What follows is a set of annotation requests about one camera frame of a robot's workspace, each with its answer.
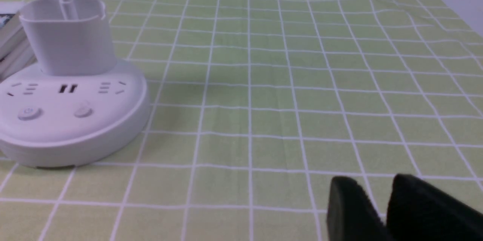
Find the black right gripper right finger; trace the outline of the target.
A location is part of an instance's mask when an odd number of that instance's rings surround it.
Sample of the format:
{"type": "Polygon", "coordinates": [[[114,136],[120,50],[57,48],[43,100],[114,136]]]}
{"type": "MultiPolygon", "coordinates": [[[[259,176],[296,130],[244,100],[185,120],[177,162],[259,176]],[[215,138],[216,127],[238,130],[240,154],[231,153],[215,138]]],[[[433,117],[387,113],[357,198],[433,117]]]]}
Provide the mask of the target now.
{"type": "Polygon", "coordinates": [[[483,216],[410,174],[392,182],[386,227],[397,241],[481,241],[483,216]]]}

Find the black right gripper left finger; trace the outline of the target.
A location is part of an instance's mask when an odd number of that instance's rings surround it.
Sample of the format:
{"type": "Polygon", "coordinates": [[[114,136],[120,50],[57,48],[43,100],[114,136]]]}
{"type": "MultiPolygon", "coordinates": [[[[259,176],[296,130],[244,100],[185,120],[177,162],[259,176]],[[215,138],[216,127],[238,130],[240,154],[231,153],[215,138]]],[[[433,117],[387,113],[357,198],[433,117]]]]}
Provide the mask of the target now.
{"type": "Polygon", "coordinates": [[[391,241],[368,195],[352,178],[331,180],[326,216],[330,241],[391,241]]]}

